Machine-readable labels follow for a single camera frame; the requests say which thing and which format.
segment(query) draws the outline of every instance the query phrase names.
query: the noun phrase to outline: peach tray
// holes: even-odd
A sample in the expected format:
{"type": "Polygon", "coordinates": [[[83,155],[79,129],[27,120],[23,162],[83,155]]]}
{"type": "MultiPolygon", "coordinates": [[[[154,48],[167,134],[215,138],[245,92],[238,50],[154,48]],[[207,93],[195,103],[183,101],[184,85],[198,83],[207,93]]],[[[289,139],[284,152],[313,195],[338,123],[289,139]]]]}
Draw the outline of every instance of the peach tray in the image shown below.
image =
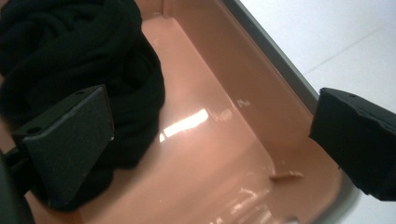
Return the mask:
{"type": "Polygon", "coordinates": [[[305,100],[309,87],[296,88],[282,62],[263,53],[247,32],[254,23],[242,25],[226,0],[136,2],[143,32],[162,62],[161,131],[136,169],[117,170],[110,188],[76,212],[53,211],[28,193],[35,222],[323,218],[345,191],[345,177],[307,137],[315,104],[307,101],[315,96],[305,100]]]}

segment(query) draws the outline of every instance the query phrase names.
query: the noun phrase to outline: white floor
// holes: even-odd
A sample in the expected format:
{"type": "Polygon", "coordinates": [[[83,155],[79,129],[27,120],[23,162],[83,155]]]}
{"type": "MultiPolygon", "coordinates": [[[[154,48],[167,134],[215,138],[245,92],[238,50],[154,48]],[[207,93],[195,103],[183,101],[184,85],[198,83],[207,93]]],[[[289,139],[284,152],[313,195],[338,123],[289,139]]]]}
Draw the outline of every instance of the white floor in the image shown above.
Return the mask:
{"type": "MultiPolygon", "coordinates": [[[[241,0],[308,82],[396,113],[396,1],[241,0]]],[[[342,224],[396,223],[396,203],[361,195],[342,224]]]]}

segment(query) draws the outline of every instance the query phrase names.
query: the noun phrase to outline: textured black plastic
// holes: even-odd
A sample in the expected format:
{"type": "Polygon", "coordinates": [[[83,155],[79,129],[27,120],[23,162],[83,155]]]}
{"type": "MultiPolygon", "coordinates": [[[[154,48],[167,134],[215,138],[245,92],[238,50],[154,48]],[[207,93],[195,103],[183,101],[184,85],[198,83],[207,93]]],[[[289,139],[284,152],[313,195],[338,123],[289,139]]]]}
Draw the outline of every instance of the textured black plastic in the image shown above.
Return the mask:
{"type": "Polygon", "coordinates": [[[310,137],[357,188],[396,201],[395,114],[357,95],[322,89],[310,137]]]}
{"type": "Polygon", "coordinates": [[[106,89],[78,91],[18,129],[13,138],[37,170],[48,204],[68,204],[112,139],[106,89]]]}

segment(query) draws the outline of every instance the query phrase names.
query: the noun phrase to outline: tray rim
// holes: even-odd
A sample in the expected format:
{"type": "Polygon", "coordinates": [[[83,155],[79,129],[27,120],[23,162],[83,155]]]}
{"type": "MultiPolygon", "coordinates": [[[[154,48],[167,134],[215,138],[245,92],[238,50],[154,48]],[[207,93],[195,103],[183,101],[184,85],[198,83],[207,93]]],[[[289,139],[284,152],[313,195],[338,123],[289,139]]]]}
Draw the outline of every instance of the tray rim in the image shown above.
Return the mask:
{"type": "MultiPolygon", "coordinates": [[[[220,1],[233,14],[262,53],[268,57],[310,113],[314,115],[318,105],[318,93],[277,45],[275,40],[239,0],[220,1]]],[[[349,177],[343,173],[342,187],[338,196],[334,199],[331,206],[323,214],[320,214],[313,223],[333,223],[341,219],[356,206],[359,197],[359,190],[353,185],[349,177]]]]}

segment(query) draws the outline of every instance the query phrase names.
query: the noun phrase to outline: black fabric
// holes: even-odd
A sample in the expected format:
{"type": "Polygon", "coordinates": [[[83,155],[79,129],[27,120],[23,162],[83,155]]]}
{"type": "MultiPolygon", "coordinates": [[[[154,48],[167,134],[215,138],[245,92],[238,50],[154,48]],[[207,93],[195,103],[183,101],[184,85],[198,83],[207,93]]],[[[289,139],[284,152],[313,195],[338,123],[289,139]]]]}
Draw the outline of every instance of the black fabric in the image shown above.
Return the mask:
{"type": "Polygon", "coordinates": [[[396,201],[396,115],[357,95],[320,91],[310,137],[355,186],[382,201],[396,201]]]}
{"type": "MultiPolygon", "coordinates": [[[[0,20],[1,115],[22,125],[74,91],[106,84],[115,139],[96,167],[136,166],[164,101],[160,62],[141,23],[133,0],[10,0],[0,20]]],[[[67,210],[86,201],[83,190],[67,210]]]]}
{"type": "MultiPolygon", "coordinates": [[[[68,203],[61,206],[54,207],[61,211],[73,211],[78,208],[81,204],[93,199],[98,194],[103,192],[110,185],[113,179],[113,169],[108,167],[93,167],[87,178],[82,183],[76,196],[68,203]]],[[[32,192],[36,197],[44,202],[49,200],[49,196],[45,191],[43,184],[37,184],[32,188],[32,192]]]]}

